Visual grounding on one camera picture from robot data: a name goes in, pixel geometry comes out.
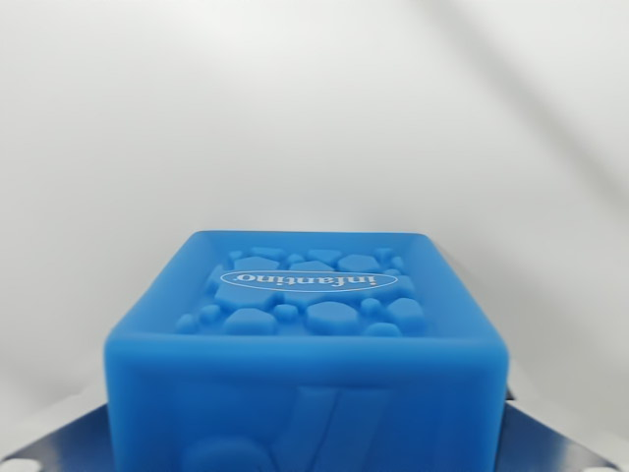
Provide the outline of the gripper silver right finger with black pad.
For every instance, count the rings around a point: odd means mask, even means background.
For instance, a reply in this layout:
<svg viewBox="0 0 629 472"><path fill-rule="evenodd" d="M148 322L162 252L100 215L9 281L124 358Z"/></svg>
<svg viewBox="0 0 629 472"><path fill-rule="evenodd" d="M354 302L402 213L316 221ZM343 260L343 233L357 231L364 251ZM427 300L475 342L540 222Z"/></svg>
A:
<svg viewBox="0 0 629 472"><path fill-rule="evenodd" d="M586 422L532 390L505 403L507 471L626 471L628 441Z"/></svg>

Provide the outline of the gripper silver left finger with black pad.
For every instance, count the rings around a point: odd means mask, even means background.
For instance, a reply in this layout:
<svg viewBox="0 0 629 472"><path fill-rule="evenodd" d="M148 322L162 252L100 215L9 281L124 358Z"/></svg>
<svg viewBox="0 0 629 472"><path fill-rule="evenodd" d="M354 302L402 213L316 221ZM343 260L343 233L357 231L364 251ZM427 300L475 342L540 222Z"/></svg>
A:
<svg viewBox="0 0 629 472"><path fill-rule="evenodd" d="M2 471L105 471L106 406L1 459Z"/></svg>

